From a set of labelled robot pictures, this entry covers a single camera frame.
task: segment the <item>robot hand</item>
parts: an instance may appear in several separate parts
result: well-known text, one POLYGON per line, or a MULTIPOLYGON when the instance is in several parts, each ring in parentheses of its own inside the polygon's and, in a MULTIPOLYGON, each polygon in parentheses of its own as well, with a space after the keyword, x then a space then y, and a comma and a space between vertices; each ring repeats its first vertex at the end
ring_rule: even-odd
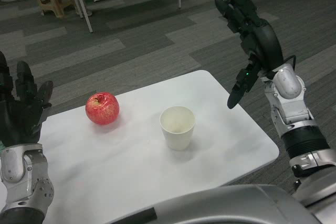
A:
POLYGON ((37 91, 27 63, 17 64, 15 81, 19 101, 12 96, 13 80, 0 52, 1 181, 7 188, 0 224, 42 223, 54 197, 48 163, 38 144, 41 125, 51 108, 52 82, 37 91))
POLYGON ((52 82, 45 82, 37 92, 27 63, 17 64, 16 101, 12 96, 13 80, 5 56, 0 52, 0 141, 6 147, 37 143, 42 123, 51 108, 52 82))
POLYGON ((279 40, 271 25, 258 17, 251 0, 215 0, 219 12, 228 20, 233 33, 240 33, 241 46, 249 65, 240 71, 227 105, 232 109, 249 92, 260 70, 270 72, 284 63, 279 40))

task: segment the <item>apple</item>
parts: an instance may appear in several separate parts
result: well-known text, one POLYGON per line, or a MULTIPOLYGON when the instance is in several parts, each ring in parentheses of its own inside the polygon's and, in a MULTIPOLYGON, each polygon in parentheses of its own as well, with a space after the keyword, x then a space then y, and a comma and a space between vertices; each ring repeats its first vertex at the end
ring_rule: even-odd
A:
POLYGON ((107 125, 117 119, 119 103, 113 94, 100 92, 88 99, 85 112, 92 122, 107 125))

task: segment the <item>floor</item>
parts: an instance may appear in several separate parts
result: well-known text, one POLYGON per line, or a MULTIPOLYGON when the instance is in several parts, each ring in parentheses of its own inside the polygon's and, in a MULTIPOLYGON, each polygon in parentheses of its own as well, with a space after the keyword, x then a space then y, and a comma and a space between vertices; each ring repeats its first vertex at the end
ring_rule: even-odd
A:
MULTIPOLYGON (((25 60, 38 84, 52 80, 52 114, 84 105, 97 91, 117 95, 198 69, 230 91, 247 65, 239 37, 214 0, 182 0, 182 9, 177 0, 86 1, 95 12, 93 34, 74 10, 59 20, 42 17, 35 0, 0 3, 0 49, 12 75, 17 61, 25 60)), ((336 147, 336 1, 253 1, 276 31, 285 57, 297 55, 306 103, 336 147)), ((240 105, 278 145, 280 156, 235 183, 274 184, 292 192, 295 179, 260 82, 240 105)))

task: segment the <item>white paper cup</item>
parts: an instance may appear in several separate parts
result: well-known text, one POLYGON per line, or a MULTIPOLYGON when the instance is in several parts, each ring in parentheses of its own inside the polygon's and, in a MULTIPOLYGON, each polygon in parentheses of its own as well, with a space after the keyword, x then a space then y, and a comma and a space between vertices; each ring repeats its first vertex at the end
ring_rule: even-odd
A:
POLYGON ((195 126, 195 116, 190 109, 170 107, 162 112, 160 124, 169 148, 182 151, 188 147, 195 126))

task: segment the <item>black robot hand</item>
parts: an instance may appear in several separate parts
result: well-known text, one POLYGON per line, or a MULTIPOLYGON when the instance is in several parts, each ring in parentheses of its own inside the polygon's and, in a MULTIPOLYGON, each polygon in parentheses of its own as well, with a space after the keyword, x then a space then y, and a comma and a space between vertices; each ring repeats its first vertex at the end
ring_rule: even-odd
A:
POLYGON ((12 95, 13 78, 6 58, 0 52, 0 141, 6 147, 37 143, 42 123, 51 108, 51 81, 45 82, 37 91, 32 72, 24 61, 17 63, 17 77, 15 87, 19 100, 12 95))

